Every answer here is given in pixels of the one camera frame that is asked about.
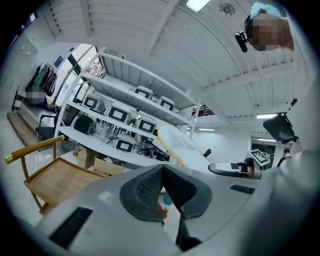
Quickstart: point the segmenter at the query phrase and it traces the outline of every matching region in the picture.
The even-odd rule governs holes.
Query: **ceiling light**
[[[257,119],[269,119],[275,117],[277,114],[257,114]]]
[[[267,138],[258,138],[258,141],[263,141],[263,142],[277,142],[275,139],[267,139]]]
[[[200,131],[215,131],[215,129],[199,128]]]
[[[199,12],[210,0],[189,0],[186,2],[186,6],[195,12]]]

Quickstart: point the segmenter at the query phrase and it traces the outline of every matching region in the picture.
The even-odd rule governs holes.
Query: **white metal shelf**
[[[68,100],[66,103],[67,103],[68,105],[74,107],[75,109],[78,109],[78,110],[80,110],[80,111],[82,111],[82,112],[85,112],[85,113],[87,113],[87,114],[89,114],[90,116],[93,116],[93,117],[95,117],[95,118],[99,118],[99,119],[101,119],[101,120],[103,120],[103,121],[106,121],[107,123],[114,124],[114,125],[116,125],[116,126],[119,126],[119,127],[121,127],[121,128],[124,128],[124,129],[126,129],[126,130],[128,130],[128,131],[134,132],[134,133],[136,133],[136,134],[141,134],[141,135],[146,136],[146,137],[148,137],[148,138],[151,138],[151,139],[153,139],[153,140],[155,140],[155,139],[157,138],[157,136],[153,135],[152,133],[145,132],[145,131],[143,131],[143,130],[139,130],[139,129],[134,128],[134,127],[132,127],[132,126],[126,125],[126,124],[123,123],[123,122],[119,122],[119,121],[114,120],[114,119],[112,119],[112,118],[110,118],[110,117],[108,117],[108,116],[105,116],[105,115],[99,114],[99,113],[97,113],[97,112],[94,112],[94,111],[92,111],[92,110],[90,110],[90,109],[88,109],[88,108],[86,108],[86,107],[84,107],[84,106],[82,106],[82,105],[79,105],[79,104],[77,104],[77,103],[74,103],[74,102],[72,102],[72,101],[70,101],[70,100]]]
[[[99,137],[95,135],[86,135],[78,130],[75,130],[72,126],[57,126],[57,129],[64,135],[71,138],[72,140],[92,150],[95,150],[109,157],[124,161],[126,163],[131,163],[143,167],[169,164],[169,162],[167,161],[160,161],[138,154],[134,150],[131,153],[128,153],[114,149],[111,145],[103,142],[102,139],[100,139]]]
[[[99,93],[105,94],[112,99],[115,99],[121,103],[127,104],[135,109],[146,112],[149,115],[154,116],[164,122],[173,125],[189,125],[193,126],[193,122],[186,120],[182,116],[164,108],[163,106],[149,100],[132,90],[129,90],[123,85],[122,81],[109,81],[94,75],[82,74],[89,83],[97,90]]]
[[[157,74],[131,61],[105,52],[100,52],[99,55],[102,57],[109,76],[118,78],[135,87],[149,88],[153,91],[154,96],[169,98],[175,102],[175,106],[180,110],[197,105],[197,101]]]

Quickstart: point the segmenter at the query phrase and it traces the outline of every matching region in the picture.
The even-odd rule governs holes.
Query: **black camera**
[[[246,43],[248,43],[248,39],[245,36],[245,33],[243,31],[237,32],[234,34],[235,40],[238,42],[241,50],[246,53],[248,51],[248,48],[246,46]]]

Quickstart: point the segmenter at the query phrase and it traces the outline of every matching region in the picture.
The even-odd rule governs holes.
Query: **wooden chair seat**
[[[105,176],[58,157],[36,171],[25,180],[24,184],[43,201],[56,206],[88,184],[103,178]]]

